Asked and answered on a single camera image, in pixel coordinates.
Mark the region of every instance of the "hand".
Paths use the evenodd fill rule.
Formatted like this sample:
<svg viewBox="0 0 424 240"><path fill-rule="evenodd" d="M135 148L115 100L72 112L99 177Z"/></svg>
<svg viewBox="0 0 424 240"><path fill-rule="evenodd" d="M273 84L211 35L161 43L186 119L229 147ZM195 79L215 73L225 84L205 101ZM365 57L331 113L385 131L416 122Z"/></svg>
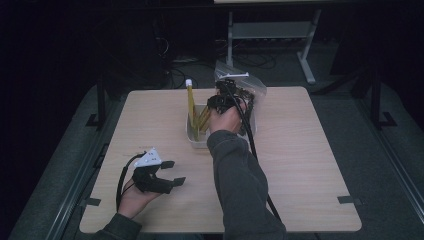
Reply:
<svg viewBox="0 0 424 240"><path fill-rule="evenodd" d="M209 117L209 131L212 133L218 130L227 130L238 133L241 127L240 115L237 108L231 107L225 113L219 114L216 109L211 109Z"/></svg>
<svg viewBox="0 0 424 240"><path fill-rule="evenodd" d="M132 179L125 184L124 189L127 190L122 195L118 213L130 219L137 216L149 202L161 195L161 193L140 191Z"/></svg>

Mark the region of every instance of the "gray sweater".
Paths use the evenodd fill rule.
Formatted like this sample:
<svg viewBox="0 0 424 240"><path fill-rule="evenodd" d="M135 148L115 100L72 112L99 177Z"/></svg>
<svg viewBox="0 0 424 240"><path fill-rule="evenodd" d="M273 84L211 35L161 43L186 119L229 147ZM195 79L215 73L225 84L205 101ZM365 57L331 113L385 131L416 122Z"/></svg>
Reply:
<svg viewBox="0 0 424 240"><path fill-rule="evenodd" d="M286 239L284 224L266 208L268 182L246 140L220 130L210 135L207 144L224 212L224 239ZM140 230L138 223L115 214L93 239L136 239Z"/></svg>

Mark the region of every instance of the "person's left hand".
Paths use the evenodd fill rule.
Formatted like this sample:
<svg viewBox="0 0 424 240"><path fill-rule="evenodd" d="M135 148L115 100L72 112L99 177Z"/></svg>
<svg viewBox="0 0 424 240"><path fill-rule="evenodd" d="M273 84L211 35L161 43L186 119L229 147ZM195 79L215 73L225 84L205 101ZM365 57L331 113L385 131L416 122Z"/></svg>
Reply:
<svg viewBox="0 0 424 240"><path fill-rule="evenodd" d="M122 195L118 209L119 214L130 219L137 216L149 202L161 195L155 192L142 192L133 184L132 179L125 184L124 189L128 189Z"/></svg>

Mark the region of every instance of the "person's right hand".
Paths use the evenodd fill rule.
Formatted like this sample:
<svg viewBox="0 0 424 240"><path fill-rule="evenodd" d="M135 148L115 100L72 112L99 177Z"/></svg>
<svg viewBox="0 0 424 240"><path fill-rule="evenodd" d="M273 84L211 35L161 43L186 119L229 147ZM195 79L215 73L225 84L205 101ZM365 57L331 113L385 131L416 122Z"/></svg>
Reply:
<svg viewBox="0 0 424 240"><path fill-rule="evenodd" d="M210 109L209 131L212 133L218 130L227 130L238 133L241 127L240 115L237 108L231 107L225 113L219 114L216 109Z"/></svg>

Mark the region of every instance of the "wooden table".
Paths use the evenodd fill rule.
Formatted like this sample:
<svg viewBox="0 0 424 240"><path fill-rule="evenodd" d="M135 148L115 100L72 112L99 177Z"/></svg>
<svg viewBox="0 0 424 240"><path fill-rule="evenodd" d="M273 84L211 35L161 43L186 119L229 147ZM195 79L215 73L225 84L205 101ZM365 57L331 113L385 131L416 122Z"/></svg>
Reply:
<svg viewBox="0 0 424 240"><path fill-rule="evenodd" d="M213 89L195 89L198 104ZM185 132L186 90L135 91L129 94L82 218L82 232L103 228L115 214L115 192L128 160L155 147L172 169L158 177L187 177L181 187L151 202L135 218L144 232L223 232L222 210L216 195L212 157L193 148ZM349 196L327 138L307 91L302 87L268 88L256 116L255 144L268 177L269 194L289 232L357 231L361 221ZM132 175L129 169L127 179Z"/></svg>

